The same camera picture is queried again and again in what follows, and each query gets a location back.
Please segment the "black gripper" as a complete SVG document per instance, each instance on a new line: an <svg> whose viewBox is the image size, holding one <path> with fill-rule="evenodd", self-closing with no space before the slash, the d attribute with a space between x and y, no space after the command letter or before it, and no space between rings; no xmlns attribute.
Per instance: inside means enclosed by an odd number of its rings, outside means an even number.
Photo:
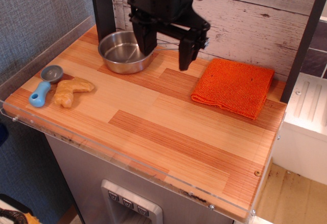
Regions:
<svg viewBox="0 0 327 224"><path fill-rule="evenodd" d="M180 40L181 71L188 70L199 50L207 47L210 24L193 10L193 0L127 0L127 3L131 7L134 35L144 55L150 55L157 47L157 32Z"/></svg>

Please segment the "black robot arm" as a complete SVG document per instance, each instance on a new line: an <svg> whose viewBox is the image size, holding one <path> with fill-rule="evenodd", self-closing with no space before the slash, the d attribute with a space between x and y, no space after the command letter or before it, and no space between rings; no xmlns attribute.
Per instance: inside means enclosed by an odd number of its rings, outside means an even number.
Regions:
<svg viewBox="0 0 327 224"><path fill-rule="evenodd" d="M210 24L193 9L193 0L127 0L140 51L149 55L157 33L179 40L179 69L186 71L200 49L208 45Z"/></svg>

